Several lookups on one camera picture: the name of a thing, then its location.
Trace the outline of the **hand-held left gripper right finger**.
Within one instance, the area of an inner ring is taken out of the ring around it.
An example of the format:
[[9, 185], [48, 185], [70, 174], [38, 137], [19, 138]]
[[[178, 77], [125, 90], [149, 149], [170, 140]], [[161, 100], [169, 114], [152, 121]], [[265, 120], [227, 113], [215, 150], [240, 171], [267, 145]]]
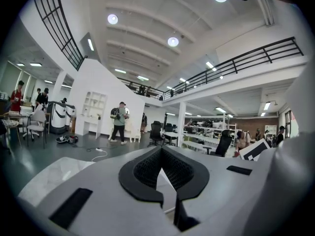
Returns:
[[262, 199], [275, 149], [258, 161], [223, 158], [162, 147], [177, 156], [193, 176], [177, 190], [174, 224], [162, 226], [163, 236], [262, 236], [268, 211]]

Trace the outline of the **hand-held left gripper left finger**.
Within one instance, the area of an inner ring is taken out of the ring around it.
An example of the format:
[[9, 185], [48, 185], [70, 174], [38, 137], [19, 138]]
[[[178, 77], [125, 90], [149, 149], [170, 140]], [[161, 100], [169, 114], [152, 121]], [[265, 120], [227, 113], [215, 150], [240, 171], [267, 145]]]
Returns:
[[[173, 224], [160, 204], [134, 199], [119, 183], [121, 167], [146, 152], [95, 163], [59, 159], [36, 175], [17, 199], [51, 236], [161, 236], [162, 226]], [[78, 189], [91, 195], [65, 229], [50, 217]]]

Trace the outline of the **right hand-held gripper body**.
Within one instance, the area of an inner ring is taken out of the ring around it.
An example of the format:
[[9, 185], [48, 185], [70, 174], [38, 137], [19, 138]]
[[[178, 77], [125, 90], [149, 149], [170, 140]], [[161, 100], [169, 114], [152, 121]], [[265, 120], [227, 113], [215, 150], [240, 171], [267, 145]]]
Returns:
[[314, 133], [287, 139], [274, 149], [258, 145], [246, 160], [271, 156], [257, 203], [244, 227], [245, 236], [306, 236], [315, 221]]

